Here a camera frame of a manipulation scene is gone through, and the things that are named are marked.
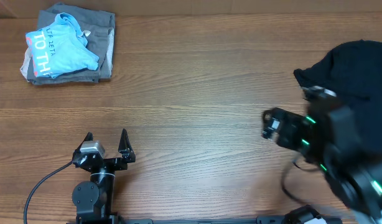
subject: crumpled black cloth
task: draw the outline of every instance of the crumpled black cloth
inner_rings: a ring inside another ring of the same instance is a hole
[[[317,85],[334,91],[355,112],[364,149],[382,152],[382,42],[341,44],[294,75],[302,87]]]

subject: wooden tabletop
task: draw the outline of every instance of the wooden tabletop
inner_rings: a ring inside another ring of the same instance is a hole
[[[122,128],[137,158],[116,175],[125,218],[285,214],[299,207],[279,185],[294,153],[261,137],[262,111],[303,113],[294,69],[343,42],[382,41],[382,13],[118,17],[110,82],[34,86],[19,68],[36,22],[0,20],[0,223],[22,223],[33,186],[87,132],[117,156]],[[88,179],[74,166],[50,178],[29,223],[74,221],[72,190]],[[294,169],[287,185],[344,209],[319,173]]]

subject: clothing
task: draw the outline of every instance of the clothing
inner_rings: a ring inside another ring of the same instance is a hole
[[[341,44],[294,75],[302,87],[317,85],[334,91],[355,112],[364,149],[382,152],[382,42]]]
[[[46,24],[51,23],[55,15],[61,12],[71,14],[78,21],[81,30],[90,31],[90,35],[86,36],[88,41],[86,47],[100,58],[98,68],[96,71],[84,69],[65,73],[52,80],[48,78],[36,78],[33,74],[32,66],[29,66],[27,68],[27,80],[35,85],[43,85],[64,82],[98,83],[99,79],[110,79],[112,74],[115,14],[57,3],[47,10],[39,12],[37,27],[44,27]]]
[[[87,40],[76,19],[60,13],[51,25],[26,34],[34,75],[57,78],[84,68],[96,70],[98,56],[86,49]]]

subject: green led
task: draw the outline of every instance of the green led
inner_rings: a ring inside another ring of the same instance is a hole
[[[324,165],[320,164],[321,168],[326,172],[327,171],[327,168],[325,168]]]
[[[303,142],[303,144],[305,144],[306,146],[308,146],[308,145],[310,144],[308,141],[306,141],[306,140],[304,140],[304,139],[302,139],[302,142]]]
[[[309,117],[309,116],[306,116],[305,117],[306,119],[308,119],[311,123],[313,123],[313,124],[315,124],[316,122],[311,118],[311,117]]]
[[[372,181],[372,186],[373,188],[376,190],[376,192],[379,194],[379,195],[382,195],[382,186],[380,186],[379,183],[377,183],[377,181]]]

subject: blue cloth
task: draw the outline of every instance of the blue cloth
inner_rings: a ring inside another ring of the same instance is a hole
[[[26,34],[36,77],[51,77],[81,70],[96,70],[98,56],[87,50],[87,40],[77,20],[60,13],[54,22]]]

